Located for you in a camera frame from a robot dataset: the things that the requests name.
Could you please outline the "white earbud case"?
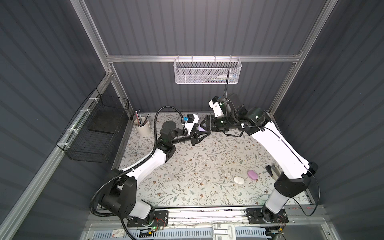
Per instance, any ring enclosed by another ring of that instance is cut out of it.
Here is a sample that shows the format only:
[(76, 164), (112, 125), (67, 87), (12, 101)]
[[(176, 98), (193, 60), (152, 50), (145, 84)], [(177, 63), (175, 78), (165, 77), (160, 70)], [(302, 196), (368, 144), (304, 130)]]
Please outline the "white earbud case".
[(245, 183), (245, 180), (239, 176), (234, 177), (234, 182), (238, 185), (243, 185)]

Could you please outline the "pink earbud charging case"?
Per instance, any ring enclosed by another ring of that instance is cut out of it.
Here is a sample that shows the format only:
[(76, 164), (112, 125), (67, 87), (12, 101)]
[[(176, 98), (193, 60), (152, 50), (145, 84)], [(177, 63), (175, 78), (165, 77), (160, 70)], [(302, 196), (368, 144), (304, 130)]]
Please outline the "pink earbud charging case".
[(253, 171), (253, 170), (249, 170), (249, 171), (247, 172), (247, 175), (248, 175), (248, 177), (249, 177), (250, 179), (252, 179), (252, 180), (254, 180), (254, 181), (258, 180), (258, 178), (259, 178), (258, 174), (257, 174), (255, 171)]

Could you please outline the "beige black stapler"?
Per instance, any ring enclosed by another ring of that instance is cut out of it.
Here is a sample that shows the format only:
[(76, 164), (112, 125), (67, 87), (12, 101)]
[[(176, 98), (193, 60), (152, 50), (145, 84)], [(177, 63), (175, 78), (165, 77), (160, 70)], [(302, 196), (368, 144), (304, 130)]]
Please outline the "beige black stapler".
[(272, 164), (272, 165), (267, 165), (266, 166), (266, 171), (268, 172), (268, 174), (276, 181), (279, 176), (281, 175), (281, 170), (279, 169), (279, 167), (276, 165), (276, 164)]

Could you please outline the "lavender earbud case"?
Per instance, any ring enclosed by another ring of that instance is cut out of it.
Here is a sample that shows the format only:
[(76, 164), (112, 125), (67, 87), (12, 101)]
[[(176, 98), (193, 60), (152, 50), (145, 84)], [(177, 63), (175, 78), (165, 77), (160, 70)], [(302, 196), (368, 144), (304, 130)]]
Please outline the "lavender earbud case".
[(210, 134), (210, 133), (211, 133), (209, 130), (206, 130), (205, 128), (201, 127), (200, 125), (198, 125), (198, 127), (197, 127), (197, 131), (198, 131), (200, 134)]

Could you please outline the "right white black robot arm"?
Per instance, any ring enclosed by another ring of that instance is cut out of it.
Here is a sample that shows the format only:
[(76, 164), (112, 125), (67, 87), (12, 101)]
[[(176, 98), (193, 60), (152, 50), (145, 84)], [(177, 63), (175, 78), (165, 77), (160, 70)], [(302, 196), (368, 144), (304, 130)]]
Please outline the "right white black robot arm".
[(271, 117), (261, 108), (249, 110), (236, 94), (213, 97), (209, 101), (214, 113), (204, 119), (210, 132), (237, 129), (254, 138), (275, 159), (282, 173), (263, 206), (265, 217), (275, 217), (290, 198), (305, 191), (314, 178), (318, 166), (304, 159), (279, 132)]

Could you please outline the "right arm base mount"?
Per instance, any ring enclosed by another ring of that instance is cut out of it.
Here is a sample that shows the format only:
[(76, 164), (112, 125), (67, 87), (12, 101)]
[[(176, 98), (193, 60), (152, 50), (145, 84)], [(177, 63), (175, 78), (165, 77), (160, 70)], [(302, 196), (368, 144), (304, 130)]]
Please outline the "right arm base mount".
[(289, 222), (285, 209), (274, 214), (264, 207), (247, 208), (245, 214), (250, 224), (286, 224)]

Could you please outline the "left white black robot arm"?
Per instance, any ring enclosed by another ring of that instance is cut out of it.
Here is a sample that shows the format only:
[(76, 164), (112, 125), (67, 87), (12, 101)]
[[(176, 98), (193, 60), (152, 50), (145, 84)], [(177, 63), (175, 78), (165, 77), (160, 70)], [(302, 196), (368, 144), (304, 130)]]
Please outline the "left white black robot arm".
[(151, 222), (155, 210), (151, 204), (137, 198), (139, 184), (174, 155), (175, 144), (190, 141), (194, 146), (211, 134), (196, 123), (185, 123), (185, 126), (186, 129), (178, 129), (175, 122), (165, 122), (160, 130), (160, 137), (155, 137), (155, 149), (151, 153), (128, 168), (112, 170), (107, 182), (95, 194), (98, 204), (110, 213), (94, 211), (93, 214), (102, 217), (117, 216), (120, 219), (134, 217)]

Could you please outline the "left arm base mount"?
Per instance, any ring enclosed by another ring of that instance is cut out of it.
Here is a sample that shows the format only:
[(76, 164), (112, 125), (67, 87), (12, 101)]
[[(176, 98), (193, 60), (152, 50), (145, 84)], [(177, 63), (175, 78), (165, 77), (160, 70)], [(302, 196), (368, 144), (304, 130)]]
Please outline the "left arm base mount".
[(137, 217), (128, 218), (127, 227), (166, 227), (168, 225), (169, 211), (154, 210), (145, 219)]

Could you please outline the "tube in white basket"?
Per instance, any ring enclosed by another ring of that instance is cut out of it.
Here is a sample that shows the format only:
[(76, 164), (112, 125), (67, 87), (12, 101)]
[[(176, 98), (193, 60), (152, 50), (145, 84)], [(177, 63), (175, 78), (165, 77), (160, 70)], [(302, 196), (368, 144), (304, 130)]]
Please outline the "tube in white basket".
[[(238, 81), (238, 75), (237, 74), (230, 74), (229, 75), (229, 82), (236, 82)], [(206, 79), (207, 82), (218, 82), (218, 81), (226, 81), (227, 75), (219, 75), (219, 76), (213, 76), (212, 78)]]

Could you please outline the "white pen holder cup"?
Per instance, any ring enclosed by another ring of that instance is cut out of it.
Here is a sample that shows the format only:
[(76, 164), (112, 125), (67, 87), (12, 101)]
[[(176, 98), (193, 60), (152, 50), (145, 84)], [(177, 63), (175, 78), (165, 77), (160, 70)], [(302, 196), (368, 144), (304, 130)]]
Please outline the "white pen holder cup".
[(150, 114), (143, 115), (141, 111), (135, 111), (134, 128), (141, 137), (147, 137), (151, 133)]

